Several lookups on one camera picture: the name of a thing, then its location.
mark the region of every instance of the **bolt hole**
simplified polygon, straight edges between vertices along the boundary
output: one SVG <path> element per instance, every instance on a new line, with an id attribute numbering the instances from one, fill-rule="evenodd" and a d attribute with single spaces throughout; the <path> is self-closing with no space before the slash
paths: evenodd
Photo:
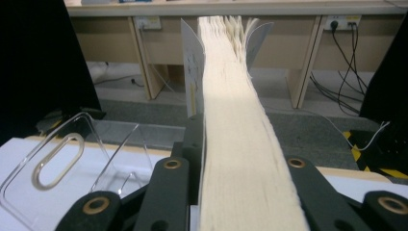
<path id="1" fill-rule="evenodd" d="M 104 204 L 105 204 L 105 201 L 98 199 L 98 200 L 92 201 L 89 207 L 91 209 L 97 209 L 97 208 L 102 207 Z"/>
<path id="2" fill-rule="evenodd" d="M 399 215 L 408 215 L 408 205 L 400 200 L 382 196 L 378 198 L 378 203 L 386 210 Z"/>
<path id="3" fill-rule="evenodd" d="M 288 163 L 292 167 L 305 167 L 306 166 L 306 163 L 304 161 L 297 159 L 297 158 L 290 158 L 288 160 Z"/>
<path id="4" fill-rule="evenodd" d="M 334 221 L 334 226 L 339 230 L 339 231 L 354 231 L 353 226 L 351 226 L 349 223 L 347 223 L 344 220 L 341 219 L 336 219 Z"/>
<path id="5" fill-rule="evenodd" d="M 166 231 L 168 228 L 168 223 L 164 220 L 157 220 L 151 226 L 151 231 Z"/>
<path id="6" fill-rule="evenodd" d="M 165 168 L 175 169 L 181 166 L 181 162 L 177 160 L 169 160 L 165 162 Z"/>
<path id="7" fill-rule="evenodd" d="M 82 211 L 87 215 L 99 214 L 108 208 L 110 200 L 105 196 L 98 196 L 89 200 L 83 207 Z"/>

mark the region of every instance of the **yellow black hazard tape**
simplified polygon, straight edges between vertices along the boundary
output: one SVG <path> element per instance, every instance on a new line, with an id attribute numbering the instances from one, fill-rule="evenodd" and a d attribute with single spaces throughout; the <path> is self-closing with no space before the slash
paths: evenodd
<path id="1" fill-rule="evenodd" d="M 343 132 L 343 135 L 351 142 L 354 143 L 354 141 L 352 140 L 351 136 L 351 132 Z M 397 169 L 387 169 L 387 168 L 383 168 L 383 167 L 371 167 L 367 164 L 367 161 L 365 160 L 365 156 L 364 154 L 359 151 L 359 147 L 357 147 L 356 144 L 354 144 L 353 147 L 350 148 L 351 150 L 351 154 L 354 158 L 354 161 L 357 164 L 357 167 L 362 170 L 362 171 L 372 171 L 372 172 L 376 172 L 385 176 L 393 176 L 395 178 L 402 178 L 402 179 L 408 179 L 408 174 L 401 172 Z"/>

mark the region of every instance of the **oval slot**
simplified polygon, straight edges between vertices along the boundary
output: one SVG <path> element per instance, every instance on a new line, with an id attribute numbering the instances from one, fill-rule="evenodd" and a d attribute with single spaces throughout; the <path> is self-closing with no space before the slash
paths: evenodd
<path id="1" fill-rule="evenodd" d="M 69 142 L 76 142 L 77 146 L 66 146 Z M 84 139 L 82 136 L 78 133 L 66 135 L 34 168 L 33 185 L 41 191 L 54 188 L 81 158 L 83 152 Z"/>

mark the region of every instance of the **wall socket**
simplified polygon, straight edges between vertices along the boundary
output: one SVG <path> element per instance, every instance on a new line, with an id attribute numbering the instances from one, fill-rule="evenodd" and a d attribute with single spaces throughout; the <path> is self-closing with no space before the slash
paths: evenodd
<path id="1" fill-rule="evenodd" d="M 160 30 L 162 29 L 162 23 L 158 16 L 137 16 L 135 21 L 139 29 L 143 30 Z"/>
<path id="2" fill-rule="evenodd" d="M 339 25 L 337 26 L 337 31 L 339 30 L 350 30 L 352 29 L 351 25 L 349 23 L 355 22 L 358 26 L 361 20 L 361 15 L 328 15 L 326 24 L 324 25 L 324 30 L 330 30 L 331 31 L 331 26 L 330 24 L 332 21 L 337 21 L 339 22 Z"/>

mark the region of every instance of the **gray floor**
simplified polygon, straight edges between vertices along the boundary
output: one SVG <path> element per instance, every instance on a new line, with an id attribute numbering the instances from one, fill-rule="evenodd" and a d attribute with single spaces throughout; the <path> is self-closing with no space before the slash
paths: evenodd
<path id="1" fill-rule="evenodd" d="M 93 63 L 89 64 L 89 70 L 102 110 L 107 113 L 104 120 L 186 125 L 184 86 L 169 81 L 157 99 L 146 100 L 137 65 Z M 308 86 L 302 109 L 294 110 L 286 86 L 285 70 L 259 68 L 250 73 L 285 154 L 303 156 L 316 166 L 358 169 L 340 132 L 350 129 L 376 131 L 378 124 L 345 114 L 339 105 L 322 96 L 312 83 Z M 314 74 L 320 83 L 331 90 L 338 90 L 341 78 L 337 72 L 314 71 Z M 368 82 L 372 73 L 361 75 Z M 347 87 L 344 87 L 343 93 L 361 97 Z M 349 103 L 357 109 L 360 107 L 359 103 Z M 407 180 L 390 179 L 408 185 Z"/>

